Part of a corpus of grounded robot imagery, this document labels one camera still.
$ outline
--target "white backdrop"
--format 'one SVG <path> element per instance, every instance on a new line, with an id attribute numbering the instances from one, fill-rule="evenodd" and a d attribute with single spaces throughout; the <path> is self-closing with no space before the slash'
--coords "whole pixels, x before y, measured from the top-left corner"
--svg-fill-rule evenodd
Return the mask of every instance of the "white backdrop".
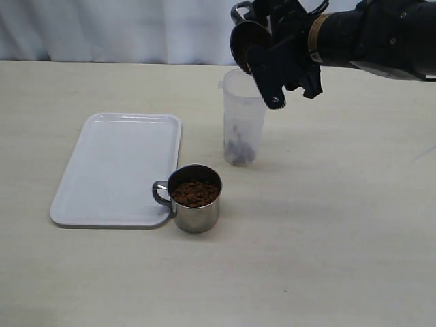
<path id="1" fill-rule="evenodd" d="M 0 59 L 233 65 L 230 8 L 240 1 L 0 0 Z M 359 0 L 330 2 L 327 12 Z"/>

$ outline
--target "white plastic tray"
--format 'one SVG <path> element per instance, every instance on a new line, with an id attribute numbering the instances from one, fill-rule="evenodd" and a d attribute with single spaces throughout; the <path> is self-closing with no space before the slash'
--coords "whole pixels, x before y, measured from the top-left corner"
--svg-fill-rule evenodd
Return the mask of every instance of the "white plastic tray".
<path id="1" fill-rule="evenodd" d="M 63 227 L 156 228 L 169 210 L 151 192 L 177 168 L 182 123 L 172 115 L 87 119 L 50 207 Z"/>

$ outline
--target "brown kibble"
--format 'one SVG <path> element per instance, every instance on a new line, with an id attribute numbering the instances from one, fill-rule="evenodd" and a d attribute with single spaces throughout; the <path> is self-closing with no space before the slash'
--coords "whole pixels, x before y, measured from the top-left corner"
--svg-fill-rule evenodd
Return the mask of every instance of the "brown kibble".
<path id="1" fill-rule="evenodd" d="M 172 198 L 188 208 L 200 208 L 215 201 L 219 189 L 211 182 L 190 180 L 180 184 L 171 193 Z"/>

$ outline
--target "plastic cup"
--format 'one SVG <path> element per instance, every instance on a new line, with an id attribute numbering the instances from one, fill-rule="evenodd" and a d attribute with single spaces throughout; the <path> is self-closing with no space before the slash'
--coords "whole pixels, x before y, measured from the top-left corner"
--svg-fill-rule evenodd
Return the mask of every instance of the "plastic cup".
<path id="1" fill-rule="evenodd" d="M 219 86 L 224 100 L 224 159 L 233 166 L 249 166 L 258 156 L 268 109 L 252 76 L 229 71 Z"/>

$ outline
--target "metal cup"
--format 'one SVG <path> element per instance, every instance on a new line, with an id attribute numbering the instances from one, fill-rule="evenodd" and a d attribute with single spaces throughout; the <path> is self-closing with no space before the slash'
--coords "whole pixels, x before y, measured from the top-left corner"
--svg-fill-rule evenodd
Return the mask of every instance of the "metal cup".
<path id="1" fill-rule="evenodd" d="M 182 183 L 196 180 L 209 182 L 218 187 L 217 198 L 200 208 L 189 208 L 178 203 L 171 194 Z M 221 177 L 213 169 L 203 165 L 189 165 L 174 171 L 167 181 L 156 181 L 153 183 L 153 197 L 157 203 L 167 206 L 171 210 L 171 215 L 175 224 L 183 231 L 199 234 L 207 232 L 215 226 L 219 217 L 219 197 L 223 183 Z M 170 200 L 161 197 L 157 191 L 165 190 L 168 192 Z"/>

